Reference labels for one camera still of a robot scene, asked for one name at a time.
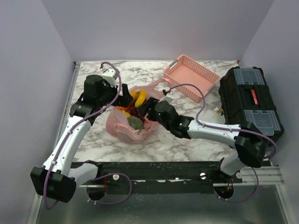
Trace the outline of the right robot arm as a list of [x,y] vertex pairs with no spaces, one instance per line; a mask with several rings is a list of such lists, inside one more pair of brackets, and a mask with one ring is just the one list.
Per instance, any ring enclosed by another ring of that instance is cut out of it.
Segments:
[[221,125],[197,121],[193,117],[179,115],[167,101],[150,98],[137,108],[141,117],[156,121],[178,138],[206,139],[228,145],[235,149],[230,156],[221,159],[215,178],[227,182],[244,167],[262,166],[268,143],[250,122],[242,125]]

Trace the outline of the yellow fake banana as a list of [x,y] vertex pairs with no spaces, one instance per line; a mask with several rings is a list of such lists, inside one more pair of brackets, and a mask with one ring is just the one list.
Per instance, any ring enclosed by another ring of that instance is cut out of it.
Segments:
[[133,97],[133,100],[135,101],[135,107],[140,107],[147,97],[147,92],[144,90],[132,91],[130,95]]

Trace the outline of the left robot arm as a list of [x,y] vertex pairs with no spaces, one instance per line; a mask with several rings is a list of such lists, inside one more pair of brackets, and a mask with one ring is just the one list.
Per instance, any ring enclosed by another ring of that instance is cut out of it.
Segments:
[[71,107],[66,128],[55,149],[40,168],[33,167],[30,173],[35,190],[43,196],[47,209],[51,209],[47,202],[49,198],[67,203],[77,187],[88,181],[93,184],[103,181],[100,164],[87,161],[72,169],[73,158],[95,119],[108,107],[126,107],[132,99],[119,73],[86,77],[84,91]]

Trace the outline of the pink plastic bag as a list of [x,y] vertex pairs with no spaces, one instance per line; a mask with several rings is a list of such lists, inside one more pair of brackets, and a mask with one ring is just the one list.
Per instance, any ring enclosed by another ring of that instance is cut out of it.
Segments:
[[155,89],[160,83],[171,86],[169,79],[162,78],[148,85],[135,85],[130,88],[133,101],[127,107],[118,106],[111,110],[106,122],[106,131],[122,142],[137,144],[158,129],[160,124],[141,117],[136,106],[141,107],[150,97],[161,100],[164,97],[163,92]]

